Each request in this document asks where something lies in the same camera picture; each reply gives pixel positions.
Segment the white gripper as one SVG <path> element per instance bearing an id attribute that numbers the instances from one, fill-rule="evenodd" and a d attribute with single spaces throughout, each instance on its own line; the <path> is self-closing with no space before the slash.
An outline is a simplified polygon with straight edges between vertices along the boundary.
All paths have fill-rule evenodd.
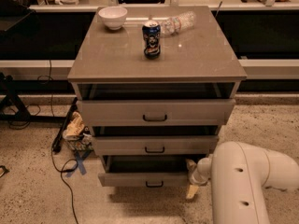
<path id="1" fill-rule="evenodd" d="M 194 160 L 187 159 L 186 165 L 189 171 L 189 181 L 191 183 L 187 186 L 186 199 L 191 200 L 198 192 L 198 186 L 205 185 L 205 183 L 208 181 L 208 175 L 206 174 L 205 170 L 197 166 L 197 163 Z"/>

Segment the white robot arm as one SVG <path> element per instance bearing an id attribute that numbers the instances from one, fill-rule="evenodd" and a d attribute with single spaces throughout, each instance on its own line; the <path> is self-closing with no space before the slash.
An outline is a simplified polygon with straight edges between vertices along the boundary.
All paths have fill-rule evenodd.
<path id="1" fill-rule="evenodd" d="M 210 183 L 214 224 L 270 224 L 263 189 L 299 189 L 299 165 L 286 154 L 242 142 L 217 145 L 198 162 L 186 160 L 190 199 Z"/>

